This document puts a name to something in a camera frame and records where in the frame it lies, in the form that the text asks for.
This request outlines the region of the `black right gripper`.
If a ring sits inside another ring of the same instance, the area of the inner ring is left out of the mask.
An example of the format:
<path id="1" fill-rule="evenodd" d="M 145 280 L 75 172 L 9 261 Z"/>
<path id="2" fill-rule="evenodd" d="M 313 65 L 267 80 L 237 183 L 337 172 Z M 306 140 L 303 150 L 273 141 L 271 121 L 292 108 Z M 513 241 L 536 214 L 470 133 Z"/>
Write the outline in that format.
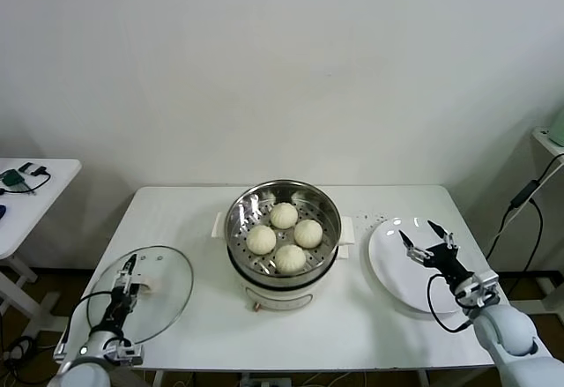
<path id="1" fill-rule="evenodd" d="M 399 230 L 406 255 L 414 262 L 424 262 L 427 268 L 435 268 L 446 279 L 448 285 L 460 285 L 471 277 L 471 273 L 457 259 L 457 245 L 454 234 L 441 225 L 429 220 L 427 224 L 443 241 L 426 250 L 416 247 L 411 239 Z"/>

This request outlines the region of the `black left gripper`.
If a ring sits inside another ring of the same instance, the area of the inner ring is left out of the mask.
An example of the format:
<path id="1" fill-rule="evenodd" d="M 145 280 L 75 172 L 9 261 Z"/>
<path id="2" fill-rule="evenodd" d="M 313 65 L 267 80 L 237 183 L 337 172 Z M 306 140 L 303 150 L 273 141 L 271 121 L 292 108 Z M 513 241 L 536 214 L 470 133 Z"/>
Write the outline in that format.
<path id="1" fill-rule="evenodd" d="M 130 290 L 134 267 L 135 255 L 132 255 L 116 274 L 115 288 L 111 291 L 111 300 L 104 313 L 104 327 L 107 330 L 121 330 L 128 314 L 137 304 L 137 291 Z"/>

